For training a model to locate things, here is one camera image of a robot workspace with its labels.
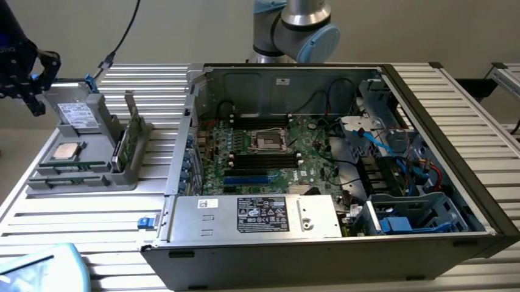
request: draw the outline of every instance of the motherboard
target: motherboard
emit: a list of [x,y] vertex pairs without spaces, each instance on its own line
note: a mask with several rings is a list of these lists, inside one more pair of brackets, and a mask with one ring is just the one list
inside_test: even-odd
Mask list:
[[203,195],[310,191],[339,198],[339,180],[330,175],[334,165],[317,154],[322,122],[321,117],[298,116],[286,127],[242,130],[228,121],[203,121]]

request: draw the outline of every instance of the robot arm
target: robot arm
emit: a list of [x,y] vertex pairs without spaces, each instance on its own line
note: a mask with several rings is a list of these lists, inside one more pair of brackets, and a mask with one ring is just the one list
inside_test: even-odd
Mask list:
[[[36,59],[41,74],[32,78]],[[59,54],[40,50],[27,38],[5,0],[0,0],[0,99],[21,99],[33,116],[45,114],[36,95],[48,91],[61,65]]]
[[325,0],[255,0],[251,63],[323,63],[338,41]]

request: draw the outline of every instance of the white wall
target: white wall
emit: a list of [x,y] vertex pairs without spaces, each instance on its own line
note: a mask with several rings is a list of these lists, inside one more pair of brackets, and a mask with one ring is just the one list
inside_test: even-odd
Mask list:
[[[330,61],[440,61],[481,77],[492,61],[520,62],[519,0],[329,0],[342,39]],[[61,54],[61,77],[95,72],[117,43],[135,1],[8,0],[27,35]],[[143,0],[120,63],[242,62],[251,47],[252,0]],[[486,102],[513,122],[520,103]],[[0,127],[52,128],[1,101]]]

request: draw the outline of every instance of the warning label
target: warning label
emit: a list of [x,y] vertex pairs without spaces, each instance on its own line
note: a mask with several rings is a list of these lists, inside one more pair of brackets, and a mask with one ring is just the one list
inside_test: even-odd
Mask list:
[[238,198],[236,230],[240,233],[289,231],[285,197]]
[[96,118],[85,103],[59,103],[57,106],[73,128],[97,127]]

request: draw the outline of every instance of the computer chassis side panel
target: computer chassis side panel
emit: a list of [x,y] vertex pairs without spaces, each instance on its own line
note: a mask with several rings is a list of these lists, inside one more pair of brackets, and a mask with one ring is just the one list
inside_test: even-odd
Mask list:
[[464,238],[164,248],[142,255],[175,291],[430,280],[497,241]]

